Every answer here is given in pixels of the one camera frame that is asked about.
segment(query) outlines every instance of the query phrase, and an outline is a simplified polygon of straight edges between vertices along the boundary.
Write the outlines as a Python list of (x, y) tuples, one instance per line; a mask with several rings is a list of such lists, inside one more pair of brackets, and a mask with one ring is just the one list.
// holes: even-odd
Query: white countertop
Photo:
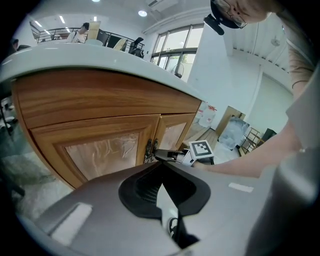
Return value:
[(51, 43), (18, 51), (1, 64), (0, 83), (53, 68), (87, 67), (147, 78), (202, 100), (197, 90), (175, 75), (137, 56), (82, 43)]

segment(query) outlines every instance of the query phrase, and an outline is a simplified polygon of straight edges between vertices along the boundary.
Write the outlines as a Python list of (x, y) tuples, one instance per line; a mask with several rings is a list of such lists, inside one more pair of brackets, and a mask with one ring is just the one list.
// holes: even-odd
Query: white sleeve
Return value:
[(72, 32), (68, 38), (66, 39), (67, 43), (72, 43), (72, 39), (74, 38), (76, 32)]

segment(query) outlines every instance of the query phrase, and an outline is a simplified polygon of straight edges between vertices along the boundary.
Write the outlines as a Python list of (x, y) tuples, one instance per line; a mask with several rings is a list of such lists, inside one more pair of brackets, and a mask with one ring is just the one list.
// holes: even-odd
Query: cabinet door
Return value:
[(158, 149), (177, 150), (194, 117), (194, 113), (161, 115), (155, 134), (155, 138), (158, 140)]
[(71, 186), (141, 165), (159, 114), (117, 116), (38, 127), (32, 135), (44, 157)]

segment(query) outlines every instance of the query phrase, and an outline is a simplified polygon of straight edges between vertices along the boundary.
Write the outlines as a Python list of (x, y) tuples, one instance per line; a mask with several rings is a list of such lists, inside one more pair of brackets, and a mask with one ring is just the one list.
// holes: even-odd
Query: window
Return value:
[(160, 34), (151, 62), (187, 82), (202, 32), (198, 24)]

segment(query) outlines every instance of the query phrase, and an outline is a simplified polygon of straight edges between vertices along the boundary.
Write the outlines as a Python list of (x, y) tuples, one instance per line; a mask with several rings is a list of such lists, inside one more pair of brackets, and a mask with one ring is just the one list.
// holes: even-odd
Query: glasses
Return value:
[(230, 4), (228, 4), (225, 0), (214, 0), (213, 3), (217, 6), (217, 8), (228, 14), (230, 16), (230, 19), (240, 28), (243, 29), (247, 23), (244, 21), (243, 18), (241, 18), (240, 16), (234, 16), (234, 15), (230, 15), (229, 12), (231, 10), (231, 6)]

